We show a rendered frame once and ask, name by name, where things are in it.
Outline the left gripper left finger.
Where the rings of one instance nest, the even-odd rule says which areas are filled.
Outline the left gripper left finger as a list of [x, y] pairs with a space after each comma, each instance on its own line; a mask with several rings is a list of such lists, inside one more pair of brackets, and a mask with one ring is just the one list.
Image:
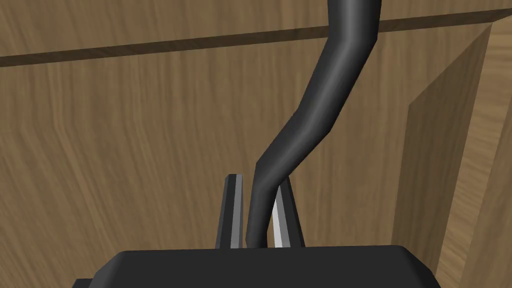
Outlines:
[[243, 176], [228, 174], [223, 186], [216, 249], [243, 247]]

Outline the black curved bar handle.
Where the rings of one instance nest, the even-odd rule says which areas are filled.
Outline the black curved bar handle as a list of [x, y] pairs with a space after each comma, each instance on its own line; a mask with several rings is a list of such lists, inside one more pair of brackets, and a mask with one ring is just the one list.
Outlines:
[[327, 0], [328, 37], [298, 108], [255, 165], [245, 244], [266, 248], [279, 185], [333, 128], [378, 38], [382, 0]]

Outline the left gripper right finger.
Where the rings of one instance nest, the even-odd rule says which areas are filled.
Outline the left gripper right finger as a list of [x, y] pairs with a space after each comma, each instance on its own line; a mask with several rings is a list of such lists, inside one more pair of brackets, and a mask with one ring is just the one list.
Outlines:
[[305, 241], [290, 179], [278, 187], [272, 209], [273, 239], [276, 248], [304, 248]]

